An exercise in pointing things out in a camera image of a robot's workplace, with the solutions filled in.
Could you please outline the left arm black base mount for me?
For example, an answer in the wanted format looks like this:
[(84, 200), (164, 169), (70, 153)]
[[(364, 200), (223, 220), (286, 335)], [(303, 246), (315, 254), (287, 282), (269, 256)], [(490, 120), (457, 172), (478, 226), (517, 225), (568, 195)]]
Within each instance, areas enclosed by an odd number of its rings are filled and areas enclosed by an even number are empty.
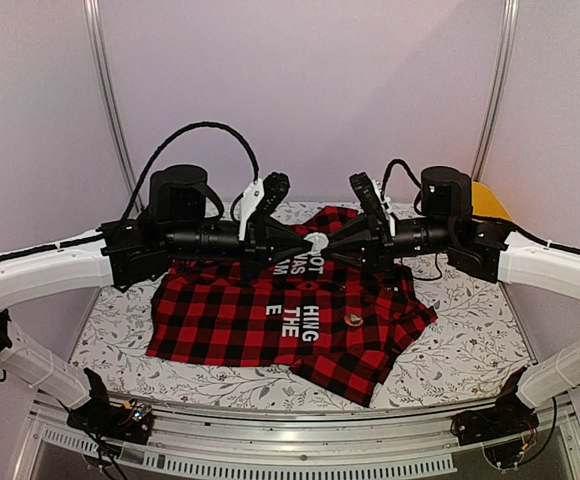
[(113, 405), (101, 377), (89, 368), (84, 373), (90, 383), (90, 399), (69, 409), (67, 425), (92, 436), (146, 445), (154, 424), (152, 406), (136, 399)]

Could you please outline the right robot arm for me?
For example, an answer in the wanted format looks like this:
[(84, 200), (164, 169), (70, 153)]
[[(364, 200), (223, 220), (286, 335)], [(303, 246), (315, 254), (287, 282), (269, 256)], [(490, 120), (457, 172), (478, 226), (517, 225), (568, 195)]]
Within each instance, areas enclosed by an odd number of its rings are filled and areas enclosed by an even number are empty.
[[(471, 178), (447, 166), (422, 170), (417, 217), (399, 220), (386, 183), (365, 173), (350, 185), (361, 215), (331, 235), (326, 258), (370, 273), (391, 273), (396, 260), (443, 253), (455, 269), (490, 283), (519, 284), (580, 300), (580, 249), (543, 240), (514, 222), (473, 212)], [(513, 374), (487, 415), (487, 427), (507, 436), (527, 411), (580, 386), (580, 339)]]

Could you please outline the red black plaid shirt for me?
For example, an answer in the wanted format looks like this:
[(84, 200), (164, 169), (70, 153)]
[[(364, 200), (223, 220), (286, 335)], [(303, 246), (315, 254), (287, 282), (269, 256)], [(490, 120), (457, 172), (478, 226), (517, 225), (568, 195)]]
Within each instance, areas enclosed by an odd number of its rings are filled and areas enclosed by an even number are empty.
[[(146, 353), (222, 367), (284, 365), (333, 394), (371, 403), (397, 357), (437, 319), (409, 268), (394, 278), (304, 253), (243, 280), (237, 262), (176, 261), (151, 300)], [(349, 327), (346, 314), (361, 316)]]

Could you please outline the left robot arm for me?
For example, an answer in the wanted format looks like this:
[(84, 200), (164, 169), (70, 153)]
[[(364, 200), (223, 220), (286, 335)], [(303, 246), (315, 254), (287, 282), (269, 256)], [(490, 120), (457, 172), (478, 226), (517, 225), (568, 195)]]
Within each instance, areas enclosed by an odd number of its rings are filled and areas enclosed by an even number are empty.
[(238, 222), (200, 166), (144, 167), (149, 202), (137, 218), (124, 212), (76, 237), (0, 254), (0, 369), (56, 398), (98, 434), (118, 426), (101, 377), (79, 370), (39, 345), (11, 321), (10, 307), (83, 288), (132, 285), (162, 275), (173, 260), (237, 261), (251, 279), (313, 245), (271, 215), (287, 195), (286, 175), (253, 178), (240, 198)]

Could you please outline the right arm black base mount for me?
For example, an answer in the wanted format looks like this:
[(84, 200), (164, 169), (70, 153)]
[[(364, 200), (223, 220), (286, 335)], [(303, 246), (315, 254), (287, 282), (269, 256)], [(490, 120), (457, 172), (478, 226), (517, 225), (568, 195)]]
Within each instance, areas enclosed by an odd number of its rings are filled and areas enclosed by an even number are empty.
[(518, 384), (526, 367), (514, 372), (504, 383), (493, 406), (464, 410), (452, 417), (450, 432), (461, 446), (520, 434), (539, 426), (533, 407), (517, 396)]

